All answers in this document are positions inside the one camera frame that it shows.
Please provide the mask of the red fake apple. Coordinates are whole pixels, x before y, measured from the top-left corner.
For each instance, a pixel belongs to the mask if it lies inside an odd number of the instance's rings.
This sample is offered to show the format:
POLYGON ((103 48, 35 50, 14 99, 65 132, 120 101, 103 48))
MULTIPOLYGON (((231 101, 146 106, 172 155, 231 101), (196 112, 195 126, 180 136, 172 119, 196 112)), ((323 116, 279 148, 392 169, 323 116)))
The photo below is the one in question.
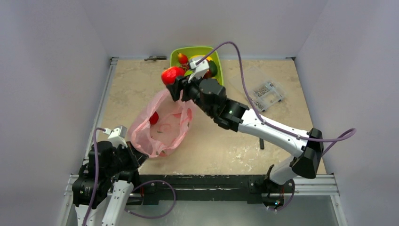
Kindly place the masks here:
POLYGON ((172 66, 162 72, 161 80, 165 85, 173 84, 175 82, 176 77, 179 76, 184 77, 184 75, 185 75, 185 70, 183 68, 172 66))

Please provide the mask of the green fake apple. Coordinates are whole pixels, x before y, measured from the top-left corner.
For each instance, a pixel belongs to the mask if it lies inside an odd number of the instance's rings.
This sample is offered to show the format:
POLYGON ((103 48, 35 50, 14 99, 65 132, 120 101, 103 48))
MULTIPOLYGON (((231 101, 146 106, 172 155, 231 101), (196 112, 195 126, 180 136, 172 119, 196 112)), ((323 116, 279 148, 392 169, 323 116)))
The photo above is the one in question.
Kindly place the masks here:
POLYGON ((193 74, 192 70, 188 70, 185 72, 184 76, 190 76, 191 74, 193 74))

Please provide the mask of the red fake pomegranate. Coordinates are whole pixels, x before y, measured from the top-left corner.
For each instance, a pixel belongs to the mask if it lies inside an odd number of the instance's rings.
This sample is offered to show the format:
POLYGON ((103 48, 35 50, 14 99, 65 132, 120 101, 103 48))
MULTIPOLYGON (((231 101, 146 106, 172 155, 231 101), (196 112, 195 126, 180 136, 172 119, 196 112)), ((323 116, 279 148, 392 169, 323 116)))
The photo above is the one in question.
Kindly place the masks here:
POLYGON ((157 112, 154 112, 153 115, 149 118, 150 125, 153 126, 157 124, 159 121, 159 114, 157 112))

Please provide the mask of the pink plastic bag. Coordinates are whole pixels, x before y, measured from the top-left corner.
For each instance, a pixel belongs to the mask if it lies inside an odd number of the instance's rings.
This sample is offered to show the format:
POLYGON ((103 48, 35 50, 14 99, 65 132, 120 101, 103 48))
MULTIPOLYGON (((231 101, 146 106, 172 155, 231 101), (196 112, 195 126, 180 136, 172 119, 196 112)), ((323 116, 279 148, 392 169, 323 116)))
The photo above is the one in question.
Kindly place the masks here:
POLYGON ((149 158, 170 155, 184 140, 192 125, 196 105, 192 101, 173 101, 169 91, 157 93, 128 129, 132 146, 149 158), (149 118, 159 114, 157 124, 149 118))

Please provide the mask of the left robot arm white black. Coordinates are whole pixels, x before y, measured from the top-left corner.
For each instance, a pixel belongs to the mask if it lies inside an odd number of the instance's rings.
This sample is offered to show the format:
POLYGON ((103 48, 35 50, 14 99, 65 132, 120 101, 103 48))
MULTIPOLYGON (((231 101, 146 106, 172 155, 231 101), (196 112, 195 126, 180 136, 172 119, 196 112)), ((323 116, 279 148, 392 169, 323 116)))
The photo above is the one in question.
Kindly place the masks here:
POLYGON ((109 141, 96 143, 98 173, 96 173, 95 145, 88 153, 88 162, 83 164, 78 179, 72 185, 73 204, 79 226, 95 226, 102 223, 106 198, 113 188, 113 177, 122 181, 122 187, 128 192, 140 188, 138 168, 149 158, 137 151, 130 142, 127 147, 114 147, 109 141))

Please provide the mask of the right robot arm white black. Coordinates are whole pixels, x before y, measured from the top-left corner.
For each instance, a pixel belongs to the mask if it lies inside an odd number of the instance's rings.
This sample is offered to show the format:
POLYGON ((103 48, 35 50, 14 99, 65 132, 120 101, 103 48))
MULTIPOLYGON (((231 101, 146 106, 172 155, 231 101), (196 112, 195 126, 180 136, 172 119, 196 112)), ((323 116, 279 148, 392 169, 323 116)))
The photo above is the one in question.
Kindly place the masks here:
POLYGON ((294 129, 258 117, 254 109, 228 98, 225 87, 214 79, 188 81, 179 76, 166 87, 174 101, 192 101, 219 127, 258 137, 290 153, 289 158, 269 168, 264 179, 267 190, 275 192, 297 176, 316 177, 324 151, 323 144, 318 141, 322 138, 320 130, 294 129))

